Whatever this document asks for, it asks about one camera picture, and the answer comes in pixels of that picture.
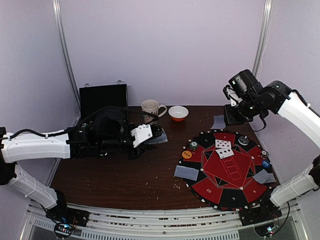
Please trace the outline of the black dealer button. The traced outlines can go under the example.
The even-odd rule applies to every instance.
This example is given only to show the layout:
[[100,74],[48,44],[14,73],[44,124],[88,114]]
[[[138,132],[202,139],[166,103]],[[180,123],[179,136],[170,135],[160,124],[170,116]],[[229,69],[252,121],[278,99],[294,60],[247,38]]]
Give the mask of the black dealer button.
[[250,140],[248,139],[247,136],[240,136],[238,139],[238,142],[243,146],[247,146],[249,144]]

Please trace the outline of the blue small blind button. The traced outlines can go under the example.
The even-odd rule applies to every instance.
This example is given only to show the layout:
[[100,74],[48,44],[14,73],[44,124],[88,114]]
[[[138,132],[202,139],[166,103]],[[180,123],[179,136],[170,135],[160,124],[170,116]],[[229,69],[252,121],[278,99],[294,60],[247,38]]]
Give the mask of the blue small blind button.
[[270,162],[266,159],[263,160],[261,163],[264,168],[269,168],[271,166]]

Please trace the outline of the orange big blind button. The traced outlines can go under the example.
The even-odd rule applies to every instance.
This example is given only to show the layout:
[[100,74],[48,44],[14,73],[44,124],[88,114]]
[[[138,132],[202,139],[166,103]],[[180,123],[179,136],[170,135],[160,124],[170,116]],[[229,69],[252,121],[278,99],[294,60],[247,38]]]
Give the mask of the orange big blind button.
[[189,150],[184,150],[182,153],[181,153],[181,156],[184,158],[184,159],[190,159],[192,156],[193,156],[193,153]]

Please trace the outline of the deck of playing cards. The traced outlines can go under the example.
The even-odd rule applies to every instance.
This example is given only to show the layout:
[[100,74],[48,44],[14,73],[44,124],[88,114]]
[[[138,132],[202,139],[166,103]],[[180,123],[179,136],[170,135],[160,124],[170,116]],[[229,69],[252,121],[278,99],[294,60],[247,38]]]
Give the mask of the deck of playing cards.
[[145,141],[146,145],[157,145],[168,142],[168,137],[166,132],[162,129],[157,134],[155,134],[152,138]]

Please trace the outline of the nine of diamonds card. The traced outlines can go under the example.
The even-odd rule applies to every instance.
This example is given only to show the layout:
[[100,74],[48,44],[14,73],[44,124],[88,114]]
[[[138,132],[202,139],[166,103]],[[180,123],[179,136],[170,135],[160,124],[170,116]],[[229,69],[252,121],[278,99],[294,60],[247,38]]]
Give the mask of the nine of diamonds card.
[[232,143],[228,140],[220,140],[216,139],[215,140],[215,147],[217,149],[231,149],[232,148]]

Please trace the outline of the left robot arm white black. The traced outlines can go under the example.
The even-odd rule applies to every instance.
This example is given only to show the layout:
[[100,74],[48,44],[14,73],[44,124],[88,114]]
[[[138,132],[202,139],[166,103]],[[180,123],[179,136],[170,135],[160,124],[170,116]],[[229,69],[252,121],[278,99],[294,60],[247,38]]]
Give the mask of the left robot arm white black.
[[126,107],[106,106],[75,126],[46,133],[29,128],[9,133],[1,127],[0,184],[11,186],[26,198],[38,202],[47,217],[54,221],[76,220],[64,193],[40,183],[19,162],[104,158],[113,153],[125,153],[129,160],[135,160],[153,149],[165,131],[156,123],[159,117],[154,113],[147,113],[151,119],[146,123],[130,123],[128,113],[133,112]]

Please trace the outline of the stack of poker chips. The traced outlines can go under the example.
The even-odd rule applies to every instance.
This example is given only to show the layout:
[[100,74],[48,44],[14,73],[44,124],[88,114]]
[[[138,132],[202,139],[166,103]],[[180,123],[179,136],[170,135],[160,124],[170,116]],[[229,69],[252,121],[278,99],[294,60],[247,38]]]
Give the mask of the stack of poker chips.
[[267,159],[269,156],[269,153],[266,150],[261,151],[261,158],[262,159]]
[[199,147],[199,144],[196,141],[191,141],[189,143],[189,148],[192,152],[196,151],[198,147]]

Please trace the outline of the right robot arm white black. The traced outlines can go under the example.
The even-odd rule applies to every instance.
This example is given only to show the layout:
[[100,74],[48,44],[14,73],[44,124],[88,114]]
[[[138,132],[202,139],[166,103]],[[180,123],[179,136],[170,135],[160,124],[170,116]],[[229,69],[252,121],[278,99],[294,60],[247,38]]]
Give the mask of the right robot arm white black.
[[[291,124],[298,141],[309,139],[316,147],[320,146],[319,113],[311,108],[298,90],[282,81],[274,80],[263,86],[249,69],[245,69],[229,79],[223,92],[230,101],[224,106],[226,126],[250,123],[256,116],[264,121],[269,113],[273,113]],[[319,188],[320,158],[317,156],[302,172],[264,193],[256,207],[243,210],[242,217],[248,222],[257,218],[266,221],[283,204]]]

